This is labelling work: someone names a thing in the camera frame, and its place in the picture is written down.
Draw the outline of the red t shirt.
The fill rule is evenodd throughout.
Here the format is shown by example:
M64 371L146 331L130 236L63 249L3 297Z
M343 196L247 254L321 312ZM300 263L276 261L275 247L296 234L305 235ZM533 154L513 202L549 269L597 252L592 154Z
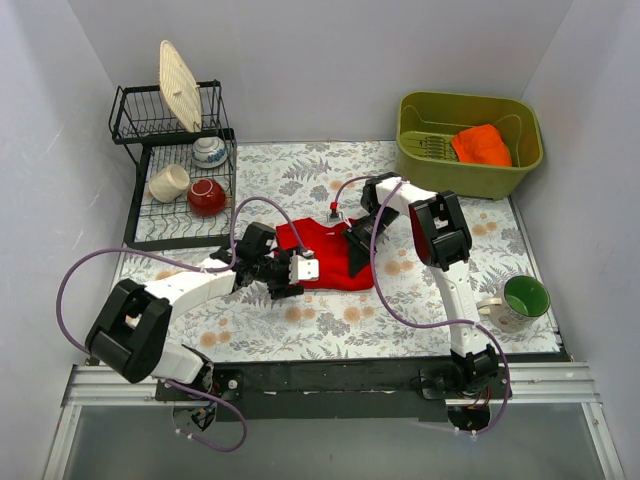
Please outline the red t shirt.
M314 251L319 261L319 278L301 281L305 289L361 291L373 287L370 266L365 266L354 277L349 274L348 244L342 235L347 228L344 222L323 226L312 218L302 218L293 224L304 245Z

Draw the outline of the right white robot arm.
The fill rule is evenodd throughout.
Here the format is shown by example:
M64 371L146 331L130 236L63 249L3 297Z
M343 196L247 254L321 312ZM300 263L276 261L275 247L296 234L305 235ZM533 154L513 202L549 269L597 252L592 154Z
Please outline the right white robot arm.
M479 395L497 376L501 348L480 324L469 283L472 238L457 195L423 190L393 172L363 179L361 206L368 215L343 231L349 276L375 266L378 235L398 216L407 217L414 249L434 276L447 319L427 324L410 322L391 308L378 283L374 284L376 293L390 315L408 327L447 327L452 367L445 388L464 397Z

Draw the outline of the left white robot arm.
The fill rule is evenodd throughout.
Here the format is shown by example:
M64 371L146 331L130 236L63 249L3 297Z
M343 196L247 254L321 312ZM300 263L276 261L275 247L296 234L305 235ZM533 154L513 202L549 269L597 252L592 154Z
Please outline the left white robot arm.
M167 340L178 317L208 301L254 282L273 300L304 292L304 281L319 278L314 252L276 245L276 231L253 222L242 238L221 247L197 268L145 284L119 281L90 329L85 347L131 383L147 377L169 379L193 400L213 386L213 363L195 349Z

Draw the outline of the red bowl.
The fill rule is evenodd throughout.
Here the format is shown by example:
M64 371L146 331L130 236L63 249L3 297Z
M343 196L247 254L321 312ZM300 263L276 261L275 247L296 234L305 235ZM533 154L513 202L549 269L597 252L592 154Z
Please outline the red bowl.
M197 180L187 192L190 210L199 217L211 217L221 213L226 207L226 202L224 189L211 178Z

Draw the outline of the floral table mat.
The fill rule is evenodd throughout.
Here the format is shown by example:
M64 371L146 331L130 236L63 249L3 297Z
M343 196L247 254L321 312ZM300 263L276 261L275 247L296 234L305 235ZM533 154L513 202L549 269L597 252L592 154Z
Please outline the floral table mat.
M238 202L260 195L271 198L292 219L313 218L329 225L329 204L349 178L395 170L395 141L249 144L238 147ZM470 285L474 298L493 297L515 275L534 276L534 267L507 198L490 201L461 198L473 236ZM238 219L271 227L283 217L263 202L252 202ZM385 298L415 323L445 320L431 272L413 249L411 228L400 217L381 235L376 271ZM143 283L172 276L177 269L151 259L126 256L115 281ZM482 324L508 354L556 354L559 334L551 313L527 329L506 334L486 317ZM447 355L447 328L418 330L393 319L375 290L333 292L308 290L301 296L271 301L264 284L253 283L231 296L216 298L172 323L170 339L190 345L215 361L259 362L301 359L353 359Z

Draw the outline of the cream ceramic cup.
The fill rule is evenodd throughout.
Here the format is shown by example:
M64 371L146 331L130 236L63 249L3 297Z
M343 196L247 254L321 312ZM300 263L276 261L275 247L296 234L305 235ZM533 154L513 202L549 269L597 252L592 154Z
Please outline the cream ceramic cup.
M149 192L157 201L168 203L186 192L190 182L190 176L182 166L169 164L149 180Z

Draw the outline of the blue white ceramic bowl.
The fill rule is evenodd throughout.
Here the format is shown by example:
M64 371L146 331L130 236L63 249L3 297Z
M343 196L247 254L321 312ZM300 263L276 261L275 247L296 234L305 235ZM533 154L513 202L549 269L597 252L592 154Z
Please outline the blue white ceramic bowl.
M201 169L218 168L227 158L226 144L219 137L201 137L192 145L192 162Z

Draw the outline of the green plastic bin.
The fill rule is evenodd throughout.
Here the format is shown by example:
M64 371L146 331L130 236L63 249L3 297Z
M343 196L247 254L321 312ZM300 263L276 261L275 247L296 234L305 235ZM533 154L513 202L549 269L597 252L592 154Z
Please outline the green plastic bin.
M499 200L543 159L537 118L524 103L417 91L398 108L396 171L432 191Z

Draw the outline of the orange t shirt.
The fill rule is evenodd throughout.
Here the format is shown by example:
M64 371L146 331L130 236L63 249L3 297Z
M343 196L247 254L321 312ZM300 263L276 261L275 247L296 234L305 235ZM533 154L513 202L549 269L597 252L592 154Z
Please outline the orange t shirt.
M462 130L451 140L458 160L462 163L511 167L512 160L502 137L491 124Z

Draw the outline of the green inside mug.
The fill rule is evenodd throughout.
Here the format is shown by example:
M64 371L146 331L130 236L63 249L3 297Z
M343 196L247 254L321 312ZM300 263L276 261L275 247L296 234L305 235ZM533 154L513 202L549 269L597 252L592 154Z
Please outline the green inside mug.
M546 287L531 276L519 275L507 280L494 297L476 304L480 315L505 333L529 328L547 313L551 298Z

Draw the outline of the cream woven plate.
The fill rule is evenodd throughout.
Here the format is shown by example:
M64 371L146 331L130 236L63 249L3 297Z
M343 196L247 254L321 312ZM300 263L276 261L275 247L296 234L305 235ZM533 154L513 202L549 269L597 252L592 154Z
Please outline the cream woven plate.
M159 48L159 87L169 110L190 133L202 130L199 86L174 45L163 40Z

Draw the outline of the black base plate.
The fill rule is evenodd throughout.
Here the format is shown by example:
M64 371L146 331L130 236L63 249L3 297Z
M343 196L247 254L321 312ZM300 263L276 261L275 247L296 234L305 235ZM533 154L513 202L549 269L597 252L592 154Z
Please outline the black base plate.
M448 400L511 395L506 373L467 380L449 357L220 363L214 395L249 420L417 418L444 422Z

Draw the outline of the aluminium rail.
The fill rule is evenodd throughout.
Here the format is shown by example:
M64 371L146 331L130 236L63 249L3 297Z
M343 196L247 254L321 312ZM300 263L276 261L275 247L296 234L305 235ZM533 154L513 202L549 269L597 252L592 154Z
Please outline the aluminium rail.
M585 362L519 363L510 366L513 403L597 403L600 394ZM130 384L103 366L72 370L62 404L82 406L147 405L154 401L152 379Z

